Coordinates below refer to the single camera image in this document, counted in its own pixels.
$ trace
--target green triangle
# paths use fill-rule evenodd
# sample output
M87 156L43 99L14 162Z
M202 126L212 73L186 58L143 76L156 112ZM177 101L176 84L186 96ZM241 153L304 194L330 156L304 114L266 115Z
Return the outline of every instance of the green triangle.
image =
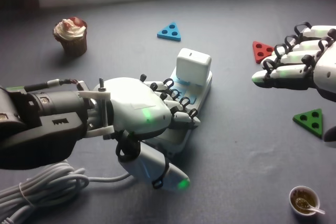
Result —
M293 121L313 133L315 136L322 138L322 110L311 110L293 117Z

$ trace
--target white frosting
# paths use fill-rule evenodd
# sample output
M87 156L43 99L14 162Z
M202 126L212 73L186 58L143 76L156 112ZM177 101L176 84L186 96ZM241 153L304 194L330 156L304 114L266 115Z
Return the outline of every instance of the white frosting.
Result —
M84 35L86 27L76 26L71 19L63 19L54 28L54 34L65 40L74 40Z

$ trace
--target cupcake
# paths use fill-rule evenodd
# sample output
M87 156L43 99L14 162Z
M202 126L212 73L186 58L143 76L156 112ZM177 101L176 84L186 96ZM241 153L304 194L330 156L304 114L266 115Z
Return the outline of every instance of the cupcake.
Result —
M55 39L63 46L65 54L79 57L87 50L86 33L88 25L77 17L63 19L52 32Z

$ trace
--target red triangle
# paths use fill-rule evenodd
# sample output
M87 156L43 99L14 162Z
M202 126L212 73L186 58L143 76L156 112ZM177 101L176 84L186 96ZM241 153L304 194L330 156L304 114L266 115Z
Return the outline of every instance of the red triangle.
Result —
M267 44L263 44L257 41L253 41L253 53L256 63L260 64L263 59L270 56L274 51L274 47Z

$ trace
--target table surface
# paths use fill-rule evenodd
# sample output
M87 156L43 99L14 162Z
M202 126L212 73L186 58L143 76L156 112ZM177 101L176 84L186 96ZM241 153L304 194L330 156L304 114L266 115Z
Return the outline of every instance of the table surface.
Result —
M334 223L336 150L292 121L321 108L324 131L335 125L336 104L316 90L262 89L251 76L254 40L275 45L294 25L336 24L336 0L191 0L48 9L0 14L0 83L4 87L56 78L164 80L178 52L190 48L212 57L212 89L201 125L174 163L192 182L181 194L154 190L130 177L90 184L68 204L38 210L27 223ZM88 51L66 58L51 34L62 18L88 23ZM156 33L176 22L181 42ZM89 176L124 173L115 142L79 141L69 163ZM0 170L0 189L40 170ZM327 214L292 213L288 195L298 185L315 190Z

